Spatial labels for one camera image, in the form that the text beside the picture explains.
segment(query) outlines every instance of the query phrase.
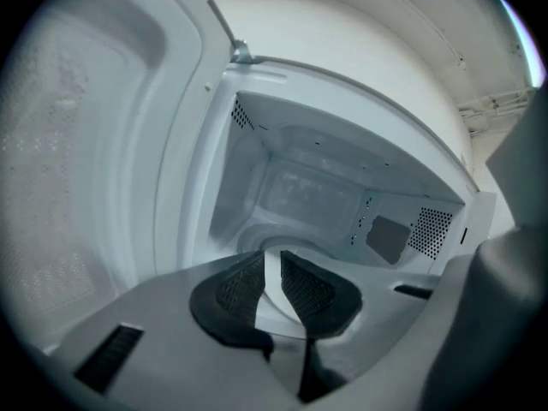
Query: gray panel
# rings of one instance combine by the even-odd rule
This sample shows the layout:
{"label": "gray panel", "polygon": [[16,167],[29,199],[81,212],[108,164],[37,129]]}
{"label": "gray panel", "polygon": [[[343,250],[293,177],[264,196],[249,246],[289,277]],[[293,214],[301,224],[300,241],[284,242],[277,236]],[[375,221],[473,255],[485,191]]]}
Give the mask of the gray panel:
{"label": "gray panel", "polygon": [[[546,227],[518,229],[479,246],[450,333],[425,382],[422,411],[453,408],[489,378],[494,381],[490,391],[498,393],[509,385],[510,371],[513,385],[523,369],[544,359],[546,316],[541,312],[548,298],[546,239]],[[521,340],[531,346],[516,349]],[[511,362],[513,351],[512,359],[521,364]],[[524,383],[521,391],[529,394],[534,386],[544,388],[544,382],[535,384],[534,375],[529,376],[529,386]],[[495,378],[505,380],[497,383]],[[524,402],[521,397],[519,401],[523,408],[537,403]]]}
{"label": "gray panel", "polygon": [[131,289],[70,332],[53,359],[74,371],[120,323],[145,333],[106,393],[140,410],[295,408],[258,350],[209,337],[188,306],[192,289],[247,254],[153,278]]}
{"label": "gray panel", "polygon": [[272,339],[274,351],[271,353],[271,369],[280,382],[297,396],[301,387],[307,341],[280,335],[272,335]]}
{"label": "gray panel", "polygon": [[306,409],[420,409],[425,381],[455,318],[471,259],[461,256],[447,264],[422,313],[370,370]]}
{"label": "gray panel", "polygon": [[487,161],[516,226],[548,222],[548,83]]}
{"label": "gray panel", "polygon": [[400,259],[411,230],[386,217],[377,216],[367,234],[366,244],[389,264]]}

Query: ventilation holes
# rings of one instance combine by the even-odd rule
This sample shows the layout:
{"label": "ventilation holes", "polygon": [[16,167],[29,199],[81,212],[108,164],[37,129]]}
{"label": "ventilation holes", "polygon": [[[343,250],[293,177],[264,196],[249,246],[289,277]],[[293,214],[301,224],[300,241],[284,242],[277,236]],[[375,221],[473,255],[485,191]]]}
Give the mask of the ventilation holes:
{"label": "ventilation holes", "polygon": [[253,131],[255,130],[255,126],[251,123],[249,117],[247,117],[246,111],[244,111],[241,106],[240,99],[236,99],[236,103],[234,104],[234,108],[230,115],[232,120],[236,122],[241,129],[243,129],[244,126],[249,126]]}
{"label": "ventilation holes", "polygon": [[444,244],[452,218],[451,213],[421,207],[419,220],[408,245],[435,260]]}
{"label": "ventilation holes", "polygon": [[92,353],[74,376],[98,393],[104,393],[131,355],[144,331],[119,325]]}

